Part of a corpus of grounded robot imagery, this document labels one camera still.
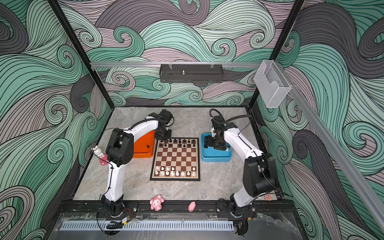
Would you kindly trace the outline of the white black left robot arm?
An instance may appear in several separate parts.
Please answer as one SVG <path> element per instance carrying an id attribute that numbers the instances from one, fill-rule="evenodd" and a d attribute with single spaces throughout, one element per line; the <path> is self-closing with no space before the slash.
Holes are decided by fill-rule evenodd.
<path id="1" fill-rule="evenodd" d="M 113 129 L 106 148 L 109 165 L 107 189 L 101 196 L 104 209 L 112 216 L 118 217 L 124 210 L 123 181 L 125 167 L 134 156 L 134 143 L 148 134 L 155 132 L 155 139 L 167 140 L 172 136 L 168 129 L 174 119 L 171 112 L 163 109 L 160 113 L 151 113 L 127 129 Z"/>

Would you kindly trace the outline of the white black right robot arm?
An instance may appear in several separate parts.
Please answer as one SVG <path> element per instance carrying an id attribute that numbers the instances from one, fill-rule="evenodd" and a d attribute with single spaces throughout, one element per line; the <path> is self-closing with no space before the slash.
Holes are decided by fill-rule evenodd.
<path id="1" fill-rule="evenodd" d="M 277 188 L 276 161 L 247 140 L 231 120 L 216 115 L 211 116 L 211 122 L 211 135 L 205 137 L 204 147 L 225 151 L 229 145 L 243 159 L 243 186 L 230 197 L 231 212 L 237 215 L 240 209 Z"/>

